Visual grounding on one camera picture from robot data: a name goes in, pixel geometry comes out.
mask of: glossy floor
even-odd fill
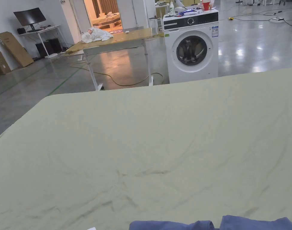
[[[244,7],[235,0],[216,0],[220,11],[219,26],[219,76],[268,71],[292,67],[292,27],[286,23],[270,23],[276,16],[292,20],[292,2],[283,5]],[[240,21],[228,21],[227,17],[238,16]],[[151,71],[164,75],[164,84],[169,82],[166,53],[163,38],[147,42],[150,54]],[[41,60],[32,65],[0,76],[0,134],[30,110],[47,95],[93,91],[94,86],[88,71],[73,68],[86,68],[85,63],[74,64],[77,56]],[[133,84],[147,77],[143,47],[104,53],[92,56],[96,72],[109,74],[120,85]],[[107,75],[96,74],[98,82],[105,89],[119,89]],[[162,77],[154,75],[155,84],[161,84]],[[147,86],[147,80],[129,87]]]

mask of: monitor stand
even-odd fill
[[[35,29],[34,26],[33,26],[33,24],[30,24],[30,26],[31,26],[31,29],[32,29],[32,30],[29,30],[28,33],[31,33],[31,32],[37,32],[37,31],[41,31],[41,30],[43,30],[43,29]]]

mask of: computer monitor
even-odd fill
[[[33,24],[46,21],[45,16],[43,15],[43,13],[41,12],[39,8],[35,8],[32,10],[18,11],[18,12],[14,12],[14,14],[22,26],[26,26],[26,25],[31,26],[32,30],[28,32],[39,31],[40,29],[35,29]]]

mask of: blue cloth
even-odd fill
[[[215,230],[211,221],[197,221],[186,225],[170,221],[133,221],[129,230]]]
[[[275,221],[261,221],[223,216],[220,230],[292,230],[292,222],[287,217]]]

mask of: doorway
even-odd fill
[[[122,33],[117,0],[84,0],[91,25],[111,34]]]

